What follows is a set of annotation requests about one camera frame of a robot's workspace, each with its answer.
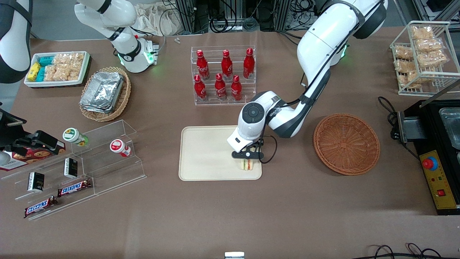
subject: wicker basket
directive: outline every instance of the wicker basket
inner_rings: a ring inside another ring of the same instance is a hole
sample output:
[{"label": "wicker basket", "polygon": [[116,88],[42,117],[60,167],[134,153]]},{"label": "wicker basket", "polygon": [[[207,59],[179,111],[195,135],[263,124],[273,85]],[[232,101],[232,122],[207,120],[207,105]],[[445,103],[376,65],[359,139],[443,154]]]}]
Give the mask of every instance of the wicker basket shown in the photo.
[{"label": "wicker basket", "polygon": [[315,129],[313,143],[326,166],[349,176],[368,172],[380,156],[374,130],[360,118],[345,113],[324,118]]},{"label": "wicker basket", "polygon": [[[106,121],[110,121],[118,117],[125,109],[126,104],[128,103],[129,94],[131,93],[131,82],[129,82],[129,78],[126,72],[124,72],[122,69],[118,67],[107,67],[107,68],[103,68],[99,70],[98,72],[117,72],[123,75],[125,79],[123,81],[123,85],[122,85],[123,88],[120,91],[120,95],[118,97],[118,100],[115,106],[115,110],[112,113],[90,112],[90,111],[83,109],[80,106],[80,110],[83,113],[83,115],[85,115],[86,118],[89,118],[95,121],[99,121],[99,122],[106,122]],[[96,73],[94,73],[86,82],[85,88],[83,89],[83,93],[81,93],[81,96],[85,94],[85,91],[88,88],[88,84],[95,74]]]}]

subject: teal package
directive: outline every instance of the teal package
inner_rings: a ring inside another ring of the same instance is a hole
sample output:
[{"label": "teal package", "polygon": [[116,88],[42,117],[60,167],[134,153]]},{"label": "teal package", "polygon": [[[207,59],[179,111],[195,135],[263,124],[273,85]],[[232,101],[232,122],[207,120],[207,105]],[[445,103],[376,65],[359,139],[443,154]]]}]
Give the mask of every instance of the teal package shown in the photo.
[{"label": "teal package", "polygon": [[45,67],[41,67],[40,70],[38,70],[38,74],[37,74],[37,79],[35,80],[35,82],[43,82],[43,80],[45,79]]},{"label": "teal package", "polygon": [[39,64],[41,66],[51,65],[53,63],[54,56],[40,57]]}]

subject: red bottle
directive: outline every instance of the red bottle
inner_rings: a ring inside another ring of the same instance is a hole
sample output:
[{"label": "red bottle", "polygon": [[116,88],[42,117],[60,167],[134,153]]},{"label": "red bottle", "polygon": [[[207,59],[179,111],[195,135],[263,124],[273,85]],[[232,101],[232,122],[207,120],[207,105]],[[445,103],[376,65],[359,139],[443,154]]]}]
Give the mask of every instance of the red bottle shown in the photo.
[{"label": "red bottle", "polygon": [[196,56],[198,57],[198,60],[196,61],[196,66],[198,67],[198,73],[200,73],[200,76],[203,80],[208,80],[209,79],[209,66],[207,64],[206,58],[203,55],[203,51],[197,50]]},{"label": "red bottle", "polygon": [[228,50],[225,49],[222,54],[224,56],[222,59],[222,73],[224,74],[224,80],[229,81],[233,76],[233,63],[231,62],[230,52]]},{"label": "red bottle", "polygon": [[231,96],[233,101],[241,101],[241,90],[243,86],[240,83],[240,77],[238,75],[233,76],[233,83],[231,84]]},{"label": "red bottle", "polygon": [[196,92],[198,101],[200,102],[207,101],[206,87],[204,83],[201,81],[201,77],[199,75],[195,75],[193,79],[195,81],[195,92]]},{"label": "red bottle", "polygon": [[216,74],[216,83],[214,84],[217,93],[217,99],[224,101],[227,99],[227,93],[225,92],[225,82],[222,80],[222,74]]},{"label": "red bottle", "polygon": [[246,50],[246,57],[244,58],[243,62],[243,77],[246,79],[253,79],[254,78],[254,66],[256,64],[254,57],[254,50],[251,48],[248,48]]}]

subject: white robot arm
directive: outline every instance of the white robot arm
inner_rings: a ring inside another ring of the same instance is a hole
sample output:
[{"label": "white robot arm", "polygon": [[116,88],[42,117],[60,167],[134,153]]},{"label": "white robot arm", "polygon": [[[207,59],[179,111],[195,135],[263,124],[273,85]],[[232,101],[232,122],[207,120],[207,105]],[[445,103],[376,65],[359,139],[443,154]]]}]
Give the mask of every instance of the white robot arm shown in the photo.
[{"label": "white robot arm", "polygon": [[[81,0],[75,14],[109,39],[126,69],[142,72],[156,63],[151,41],[137,39],[129,29],[136,10],[126,0]],[[29,71],[32,0],[0,0],[0,83],[21,80]]]},{"label": "white robot arm", "polygon": [[153,43],[136,38],[129,26],[136,23],[134,6],[126,0],[79,0],[75,15],[79,21],[100,32],[118,52],[126,69],[133,73],[155,64]]},{"label": "white robot arm", "polygon": [[[251,146],[261,137],[264,124],[281,138],[295,136],[324,90],[330,77],[329,67],[340,60],[348,38],[353,34],[364,39],[380,29],[387,6],[387,0],[327,1],[321,16],[297,47],[297,58],[307,77],[308,88],[296,101],[288,104],[272,91],[254,96],[241,110],[238,126],[227,139],[232,148],[240,152]],[[295,109],[290,107],[297,102]]]}]

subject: table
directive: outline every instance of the table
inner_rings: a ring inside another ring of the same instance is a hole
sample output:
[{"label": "table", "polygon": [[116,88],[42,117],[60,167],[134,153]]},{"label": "table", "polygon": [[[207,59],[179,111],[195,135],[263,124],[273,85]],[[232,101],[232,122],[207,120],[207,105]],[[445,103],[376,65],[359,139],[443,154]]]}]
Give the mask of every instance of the table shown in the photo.
[{"label": "table", "polygon": [[[303,128],[292,139],[278,138],[278,152],[257,181],[179,179],[181,130],[234,125],[241,109],[194,105],[190,47],[256,44],[258,92],[274,90],[286,101],[303,91],[296,47],[282,35],[264,32],[183,36],[180,44],[168,38],[157,66],[129,73],[131,97],[119,117],[138,131],[136,154],[148,177],[39,221],[23,219],[13,186],[0,182],[0,254],[204,259],[244,251],[249,259],[346,259],[373,254],[372,245],[407,252],[404,244],[414,242],[458,257],[459,218],[435,216],[420,162],[390,138],[387,111],[377,102],[382,95],[404,110],[419,100],[397,95],[388,46],[401,29],[382,28],[366,40],[350,39]],[[90,73],[120,66],[107,40],[32,40],[32,53],[77,50],[93,57]],[[21,85],[12,114],[28,120],[26,130],[54,136],[67,127],[85,132],[104,125],[81,114],[81,90]],[[369,173],[341,176],[316,155],[313,131],[322,118],[337,112],[359,116],[379,137],[380,160]]]}]

